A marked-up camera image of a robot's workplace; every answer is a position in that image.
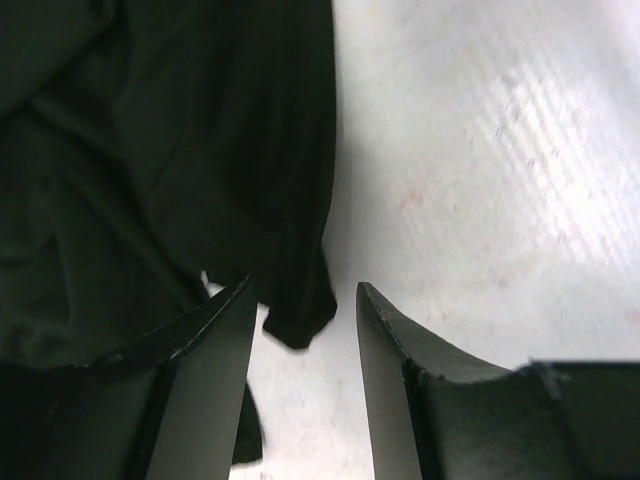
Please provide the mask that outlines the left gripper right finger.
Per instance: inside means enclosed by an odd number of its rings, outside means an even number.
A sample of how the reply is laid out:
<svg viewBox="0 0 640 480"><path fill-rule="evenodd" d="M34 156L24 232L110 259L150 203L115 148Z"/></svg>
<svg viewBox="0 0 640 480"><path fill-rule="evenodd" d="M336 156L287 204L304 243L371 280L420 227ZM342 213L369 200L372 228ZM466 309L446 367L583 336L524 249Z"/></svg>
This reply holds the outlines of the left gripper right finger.
<svg viewBox="0 0 640 480"><path fill-rule="evenodd" d="M356 293L378 479L635 479L639 367L536 361L508 370Z"/></svg>

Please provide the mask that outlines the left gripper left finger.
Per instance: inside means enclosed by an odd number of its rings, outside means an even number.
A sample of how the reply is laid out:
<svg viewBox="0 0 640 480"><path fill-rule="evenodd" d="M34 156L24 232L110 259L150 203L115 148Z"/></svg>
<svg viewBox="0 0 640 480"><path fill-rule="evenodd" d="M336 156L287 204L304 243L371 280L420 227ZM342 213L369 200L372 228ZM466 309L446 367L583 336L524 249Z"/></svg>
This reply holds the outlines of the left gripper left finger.
<svg viewBox="0 0 640 480"><path fill-rule="evenodd" d="M256 320L250 280L82 366L1 365L5 479L225 479Z"/></svg>

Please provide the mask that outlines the black t shirt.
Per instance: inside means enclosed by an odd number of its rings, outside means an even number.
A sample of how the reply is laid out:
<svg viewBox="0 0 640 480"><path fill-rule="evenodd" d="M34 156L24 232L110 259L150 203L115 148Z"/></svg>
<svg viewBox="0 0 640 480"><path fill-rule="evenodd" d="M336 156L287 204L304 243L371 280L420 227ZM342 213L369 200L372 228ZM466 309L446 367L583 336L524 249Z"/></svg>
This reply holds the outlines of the black t shirt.
<svg viewBox="0 0 640 480"><path fill-rule="evenodd" d="M1 5L1 358L82 365L256 285L306 349L336 313L329 1Z"/></svg>

